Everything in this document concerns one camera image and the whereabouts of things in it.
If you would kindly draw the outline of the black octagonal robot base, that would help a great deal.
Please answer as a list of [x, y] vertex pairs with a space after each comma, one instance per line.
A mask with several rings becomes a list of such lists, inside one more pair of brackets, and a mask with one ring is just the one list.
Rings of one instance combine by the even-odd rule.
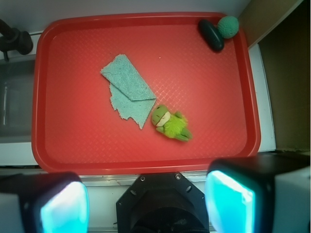
[[204, 193], [181, 173], [142, 174], [116, 202], [120, 233], [208, 233]]

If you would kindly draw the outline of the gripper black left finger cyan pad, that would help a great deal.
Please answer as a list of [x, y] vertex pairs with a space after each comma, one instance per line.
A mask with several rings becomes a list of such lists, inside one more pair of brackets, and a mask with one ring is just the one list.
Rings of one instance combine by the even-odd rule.
[[0, 177], [2, 233], [86, 233], [89, 197], [73, 172]]

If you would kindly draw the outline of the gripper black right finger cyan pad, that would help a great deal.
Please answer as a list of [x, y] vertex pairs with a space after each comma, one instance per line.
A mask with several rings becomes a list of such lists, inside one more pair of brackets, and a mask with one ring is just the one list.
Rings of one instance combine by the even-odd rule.
[[205, 199], [218, 233], [308, 233], [311, 230], [311, 159], [257, 155], [214, 160]]

